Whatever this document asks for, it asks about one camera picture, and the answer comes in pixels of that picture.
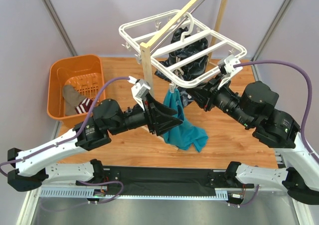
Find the teal cloth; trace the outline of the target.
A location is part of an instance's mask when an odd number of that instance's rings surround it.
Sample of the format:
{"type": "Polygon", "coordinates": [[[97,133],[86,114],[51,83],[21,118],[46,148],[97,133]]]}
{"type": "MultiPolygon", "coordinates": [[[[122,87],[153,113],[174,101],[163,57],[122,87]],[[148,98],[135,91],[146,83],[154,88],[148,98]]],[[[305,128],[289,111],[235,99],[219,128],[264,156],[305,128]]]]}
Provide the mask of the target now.
{"type": "Polygon", "coordinates": [[[182,124],[163,134],[164,141],[182,150],[188,150],[194,145],[196,151],[200,153],[208,141],[208,135],[204,129],[194,126],[187,120],[178,89],[175,89],[174,93],[168,91],[163,104],[176,110],[177,114],[174,117],[182,121],[182,124]]]}

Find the white clip hanger frame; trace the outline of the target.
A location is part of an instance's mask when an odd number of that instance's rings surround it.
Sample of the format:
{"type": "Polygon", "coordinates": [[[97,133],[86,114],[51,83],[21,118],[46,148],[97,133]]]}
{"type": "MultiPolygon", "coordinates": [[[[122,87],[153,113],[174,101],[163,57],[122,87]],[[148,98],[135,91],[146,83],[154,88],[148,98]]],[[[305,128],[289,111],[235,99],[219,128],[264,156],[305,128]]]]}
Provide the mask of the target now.
{"type": "MultiPolygon", "coordinates": [[[[147,43],[179,11],[169,10],[119,27],[119,35],[125,40],[123,46],[136,51],[139,64],[142,63],[140,44],[147,43]]],[[[152,68],[170,81],[170,91],[176,87],[194,88],[219,74],[217,65],[206,66],[213,52],[223,47],[239,60],[247,54],[244,46],[210,29],[191,14],[186,15],[189,18],[151,55],[152,68]]]]}

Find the grey maroon striped sock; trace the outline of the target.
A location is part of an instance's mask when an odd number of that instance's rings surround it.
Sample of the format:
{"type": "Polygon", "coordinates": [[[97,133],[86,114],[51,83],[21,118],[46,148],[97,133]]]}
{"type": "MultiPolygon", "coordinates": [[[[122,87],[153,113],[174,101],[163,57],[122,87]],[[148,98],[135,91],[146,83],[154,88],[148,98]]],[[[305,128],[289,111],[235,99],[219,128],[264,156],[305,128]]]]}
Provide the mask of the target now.
{"type": "Polygon", "coordinates": [[[62,95],[65,101],[66,116],[85,114],[93,103],[93,100],[80,94],[72,85],[65,85],[62,95]]]}

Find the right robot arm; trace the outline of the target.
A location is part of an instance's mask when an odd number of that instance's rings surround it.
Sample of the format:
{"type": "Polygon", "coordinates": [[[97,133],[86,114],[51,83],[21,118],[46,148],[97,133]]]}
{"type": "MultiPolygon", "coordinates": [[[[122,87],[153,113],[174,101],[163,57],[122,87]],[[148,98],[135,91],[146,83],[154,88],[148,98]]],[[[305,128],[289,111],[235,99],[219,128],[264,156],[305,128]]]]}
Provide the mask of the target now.
{"type": "Polygon", "coordinates": [[[249,83],[242,95],[233,92],[229,85],[222,85],[216,76],[187,89],[187,93],[204,111],[217,107],[246,130],[254,129],[252,136],[278,152],[285,167],[267,169],[230,162],[223,178],[215,179],[213,184],[224,182],[231,188],[262,185],[282,190],[298,202],[318,205],[319,164],[306,149],[299,124],[290,114],[275,108],[278,93],[261,81],[249,83]]]}

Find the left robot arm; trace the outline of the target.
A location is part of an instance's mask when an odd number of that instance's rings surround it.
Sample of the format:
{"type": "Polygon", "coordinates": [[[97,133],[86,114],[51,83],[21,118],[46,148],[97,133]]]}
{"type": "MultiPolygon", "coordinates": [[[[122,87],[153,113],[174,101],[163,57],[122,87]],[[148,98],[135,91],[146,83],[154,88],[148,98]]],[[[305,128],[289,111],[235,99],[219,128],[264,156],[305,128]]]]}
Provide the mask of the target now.
{"type": "Polygon", "coordinates": [[[72,155],[92,151],[111,143],[111,136],[147,126],[161,136],[182,124],[171,109],[148,95],[142,104],[122,111],[114,99],[103,100],[92,116],[68,130],[64,135],[30,150],[12,148],[7,159],[13,170],[7,183],[18,192],[27,192],[48,183],[75,182],[77,185],[101,185],[107,181],[102,162],[93,159],[82,164],[58,165],[72,155]]]}

